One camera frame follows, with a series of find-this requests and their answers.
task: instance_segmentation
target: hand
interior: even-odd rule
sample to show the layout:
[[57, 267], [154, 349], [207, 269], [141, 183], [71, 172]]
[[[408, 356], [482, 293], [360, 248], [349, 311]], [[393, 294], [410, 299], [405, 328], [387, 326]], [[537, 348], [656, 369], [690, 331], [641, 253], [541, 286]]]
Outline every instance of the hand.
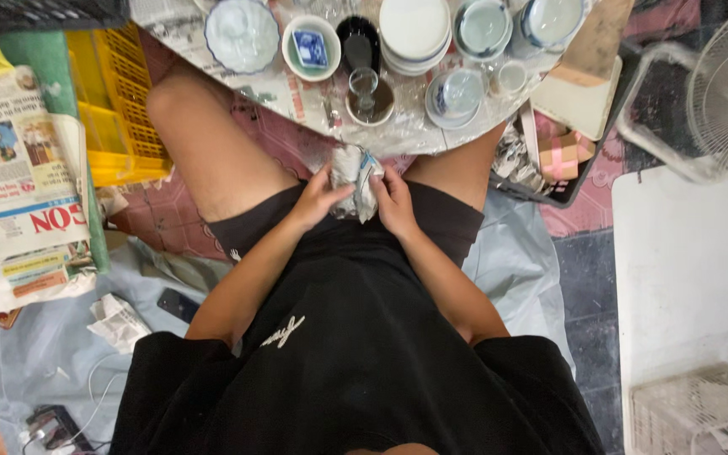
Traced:
[[384, 168], [383, 179], [372, 176], [369, 178], [369, 185], [378, 199], [381, 222], [399, 241], [410, 238], [420, 230], [412, 210], [410, 188], [396, 170], [387, 166]]
[[310, 231], [328, 214], [333, 204], [353, 193], [353, 185], [332, 190], [330, 187], [331, 164], [325, 164], [308, 181], [294, 208], [286, 217], [293, 222], [301, 233]]

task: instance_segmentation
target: gift box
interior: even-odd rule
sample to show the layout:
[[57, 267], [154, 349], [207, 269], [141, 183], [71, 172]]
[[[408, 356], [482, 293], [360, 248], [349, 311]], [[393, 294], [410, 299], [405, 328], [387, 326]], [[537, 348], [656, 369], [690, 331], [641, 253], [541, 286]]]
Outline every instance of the gift box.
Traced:
[[578, 178], [578, 164], [594, 156], [594, 143], [572, 131], [560, 138], [538, 141], [538, 156], [544, 181], [572, 180]]

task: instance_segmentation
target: yellow plastic crate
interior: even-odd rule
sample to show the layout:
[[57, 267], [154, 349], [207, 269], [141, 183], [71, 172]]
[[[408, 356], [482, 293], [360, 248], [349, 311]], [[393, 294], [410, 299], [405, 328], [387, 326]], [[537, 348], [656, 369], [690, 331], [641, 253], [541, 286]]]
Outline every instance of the yellow plastic crate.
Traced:
[[165, 178], [172, 162], [145, 111], [150, 77], [136, 25], [66, 32], [95, 186]]

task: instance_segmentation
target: black shorts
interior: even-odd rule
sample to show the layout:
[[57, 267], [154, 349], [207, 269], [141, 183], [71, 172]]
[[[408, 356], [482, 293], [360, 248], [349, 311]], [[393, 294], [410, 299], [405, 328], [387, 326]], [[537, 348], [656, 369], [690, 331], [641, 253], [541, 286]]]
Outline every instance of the black shorts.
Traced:
[[[446, 253], [455, 264], [462, 267], [468, 257], [476, 233], [482, 225], [484, 215], [468, 204], [430, 186], [406, 182], [412, 195], [412, 208], [420, 229]], [[278, 222], [291, 211], [302, 194], [307, 181], [300, 181], [288, 190], [283, 190], [261, 202], [250, 211], [236, 217], [223, 219], [209, 224], [230, 260], [237, 261]], [[326, 236], [334, 230], [359, 224], [357, 220], [338, 220], [328, 215], [316, 227], [305, 234], [304, 238]], [[366, 230], [384, 231], [378, 214], [361, 227]]]

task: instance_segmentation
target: crumpled newspaper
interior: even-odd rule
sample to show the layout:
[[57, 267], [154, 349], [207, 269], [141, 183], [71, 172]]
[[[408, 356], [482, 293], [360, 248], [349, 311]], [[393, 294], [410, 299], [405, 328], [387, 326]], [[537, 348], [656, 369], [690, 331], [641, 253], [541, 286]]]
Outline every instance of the crumpled newspaper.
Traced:
[[331, 186], [336, 189], [352, 183], [356, 190], [333, 207], [333, 216], [337, 219], [358, 216], [361, 224], [371, 219], [378, 211], [378, 200], [369, 187], [369, 177], [382, 175], [383, 166], [362, 147], [345, 145], [334, 149]]
[[496, 146], [496, 158], [491, 170], [503, 179], [526, 186], [544, 196], [554, 187], [543, 181], [541, 172], [530, 160], [524, 135], [515, 128], [515, 116], [507, 121], [507, 128]]
[[120, 354], [134, 352], [139, 338], [150, 335], [150, 329], [125, 300], [111, 294], [104, 295], [89, 308], [96, 322], [86, 326], [114, 346]]

